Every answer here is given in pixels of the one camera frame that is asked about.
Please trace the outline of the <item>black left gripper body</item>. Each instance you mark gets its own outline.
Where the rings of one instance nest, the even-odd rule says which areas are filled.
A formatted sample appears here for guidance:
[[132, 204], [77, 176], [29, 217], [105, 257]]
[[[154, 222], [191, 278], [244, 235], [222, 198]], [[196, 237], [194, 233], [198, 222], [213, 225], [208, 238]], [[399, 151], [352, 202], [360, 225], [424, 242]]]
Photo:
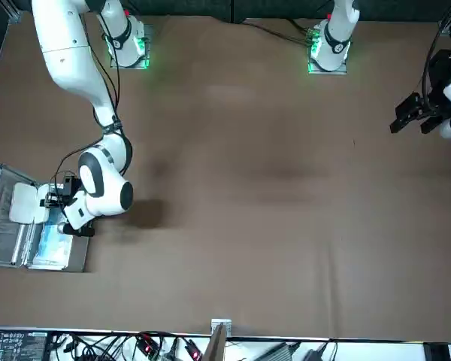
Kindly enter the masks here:
[[423, 79], [423, 116], [439, 116], [451, 111], [451, 101], [443, 91], [451, 77], [451, 49], [441, 49], [433, 55]]

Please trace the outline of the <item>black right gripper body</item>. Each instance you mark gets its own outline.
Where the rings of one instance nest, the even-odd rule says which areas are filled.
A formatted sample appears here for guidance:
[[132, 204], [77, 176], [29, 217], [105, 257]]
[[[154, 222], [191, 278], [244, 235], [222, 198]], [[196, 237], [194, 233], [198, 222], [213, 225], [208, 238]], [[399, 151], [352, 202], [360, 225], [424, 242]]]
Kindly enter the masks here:
[[59, 207], [60, 208], [65, 208], [71, 204], [74, 203], [74, 200], [77, 198], [77, 194], [79, 192], [83, 191], [82, 187], [79, 187], [77, 189], [75, 188], [70, 188], [70, 189], [59, 189], [58, 190], [58, 194], [59, 194]]

